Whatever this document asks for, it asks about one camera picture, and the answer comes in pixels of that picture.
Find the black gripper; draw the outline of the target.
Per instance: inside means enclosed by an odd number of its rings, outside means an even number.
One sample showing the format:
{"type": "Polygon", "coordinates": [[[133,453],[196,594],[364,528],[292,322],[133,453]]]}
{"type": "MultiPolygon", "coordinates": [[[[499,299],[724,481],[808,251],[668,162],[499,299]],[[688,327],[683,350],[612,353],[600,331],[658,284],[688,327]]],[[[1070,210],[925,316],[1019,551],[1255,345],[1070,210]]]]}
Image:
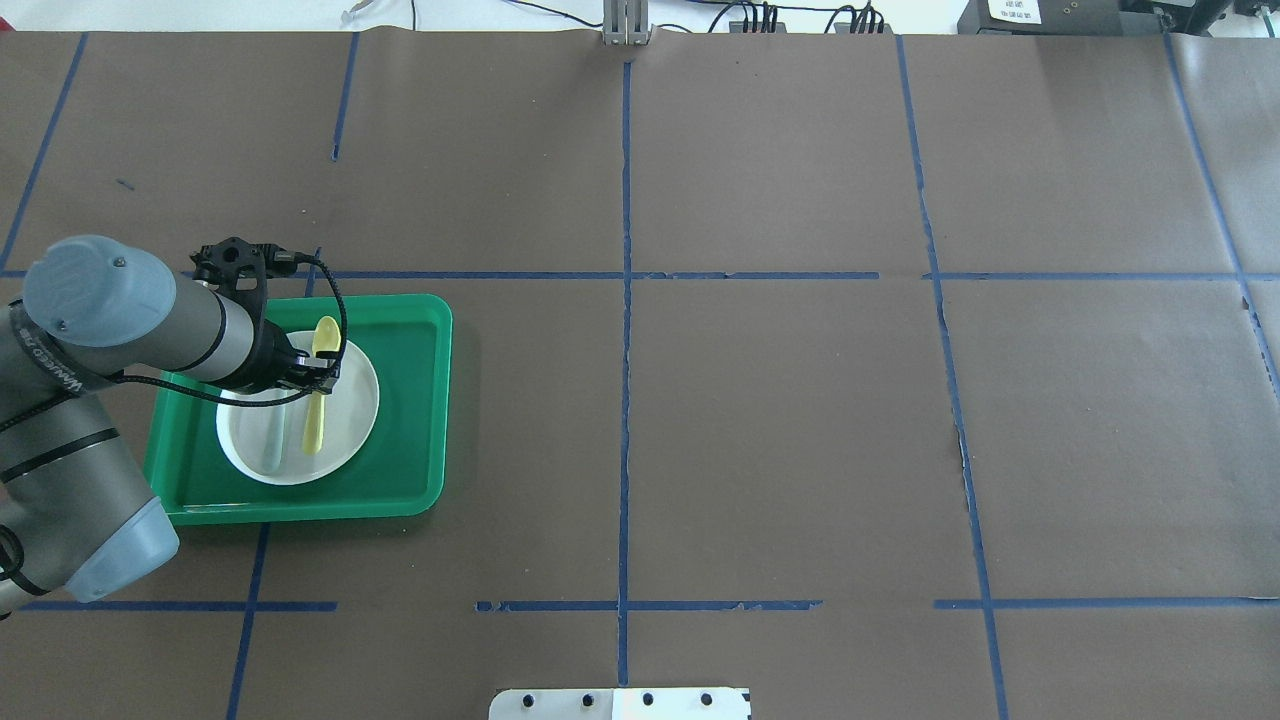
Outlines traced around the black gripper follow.
{"type": "Polygon", "coordinates": [[[342,328],[334,318],[321,319],[312,334],[312,340],[320,341],[320,350],[308,352],[293,346],[288,334],[270,320],[260,331],[252,351],[253,393],[266,389],[332,393],[343,361],[342,328]]]}

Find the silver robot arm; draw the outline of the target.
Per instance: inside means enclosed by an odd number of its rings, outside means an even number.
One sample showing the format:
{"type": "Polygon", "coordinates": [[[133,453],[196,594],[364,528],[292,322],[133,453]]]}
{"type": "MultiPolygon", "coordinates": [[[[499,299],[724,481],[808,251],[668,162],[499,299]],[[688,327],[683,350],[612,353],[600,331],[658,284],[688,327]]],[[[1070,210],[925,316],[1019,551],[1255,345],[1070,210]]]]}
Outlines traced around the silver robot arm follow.
{"type": "Polygon", "coordinates": [[[3,582],[10,616],[67,591],[91,603],[170,561],[177,530],[100,401],[152,386],[229,407],[329,395],[344,350],[303,351],[268,319],[268,282],[315,254],[230,237],[184,277],[100,234],[52,245],[3,309],[3,582]]]}

